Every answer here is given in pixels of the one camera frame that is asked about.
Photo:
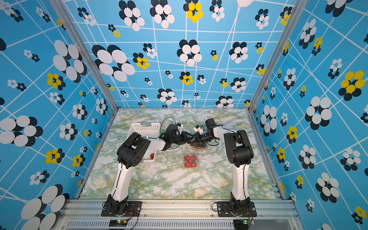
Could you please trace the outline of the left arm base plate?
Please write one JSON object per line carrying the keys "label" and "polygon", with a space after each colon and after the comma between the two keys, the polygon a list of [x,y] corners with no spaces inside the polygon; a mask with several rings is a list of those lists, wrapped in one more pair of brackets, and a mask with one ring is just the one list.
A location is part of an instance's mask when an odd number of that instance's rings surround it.
{"label": "left arm base plate", "polygon": [[102,217],[139,217],[142,208],[141,201],[123,201],[118,204],[115,201],[105,201],[101,212]]}

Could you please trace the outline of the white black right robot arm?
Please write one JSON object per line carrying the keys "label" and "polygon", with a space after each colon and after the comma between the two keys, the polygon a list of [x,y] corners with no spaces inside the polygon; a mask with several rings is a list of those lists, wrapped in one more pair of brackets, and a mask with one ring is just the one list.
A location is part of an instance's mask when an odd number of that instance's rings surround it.
{"label": "white black right robot arm", "polygon": [[214,119],[205,121],[207,132],[200,140],[210,142],[222,140],[225,144],[225,153],[233,170],[233,186],[230,206],[232,213],[238,217],[252,216],[251,199],[248,191],[248,170],[254,157],[250,140],[245,130],[233,131],[217,125]]}

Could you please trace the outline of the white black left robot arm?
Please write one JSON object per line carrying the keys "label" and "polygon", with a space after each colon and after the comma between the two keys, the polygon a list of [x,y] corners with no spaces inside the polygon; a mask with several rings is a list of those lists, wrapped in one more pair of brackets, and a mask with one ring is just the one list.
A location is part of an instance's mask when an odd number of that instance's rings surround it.
{"label": "white black left robot arm", "polygon": [[147,151],[166,151],[172,144],[178,146],[189,143],[193,137],[182,132],[174,136],[158,138],[145,137],[134,132],[118,148],[118,170],[116,181],[108,195],[106,207],[116,216],[122,216],[127,210],[128,187],[134,168],[141,163]]}

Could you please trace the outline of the white perforated plastic basket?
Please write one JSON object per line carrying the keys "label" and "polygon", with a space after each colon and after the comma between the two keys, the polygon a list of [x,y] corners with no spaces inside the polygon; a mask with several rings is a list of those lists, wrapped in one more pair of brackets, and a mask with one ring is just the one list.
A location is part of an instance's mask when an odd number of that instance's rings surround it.
{"label": "white perforated plastic basket", "polygon": [[[147,143],[148,138],[154,139],[158,138],[160,134],[160,124],[155,122],[140,122],[140,123],[132,123],[130,125],[130,129],[127,135],[127,139],[131,136],[133,133],[138,133],[140,135],[140,138],[138,139],[138,144],[134,144],[133,148],[136,148],[137,146],[141,146],[142,144]],[[158,150],[152,149],[151,147],[148,147],[144,156],[142,157],[141,163],[144,164],[152,164],[156,162],[156,155]],[[155,159],[151,160],[150,155],[154,153]]]}

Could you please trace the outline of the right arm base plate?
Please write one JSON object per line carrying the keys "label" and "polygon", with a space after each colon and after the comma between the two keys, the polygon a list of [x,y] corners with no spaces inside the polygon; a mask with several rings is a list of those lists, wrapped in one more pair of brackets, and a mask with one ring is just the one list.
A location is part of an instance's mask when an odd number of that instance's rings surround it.
{"label": "right arm base plate", "polygon": [[252,201],[243,200],[240,202],[218,201],[214,210],[219,217],[242,217],[255,218],[257,211]]}

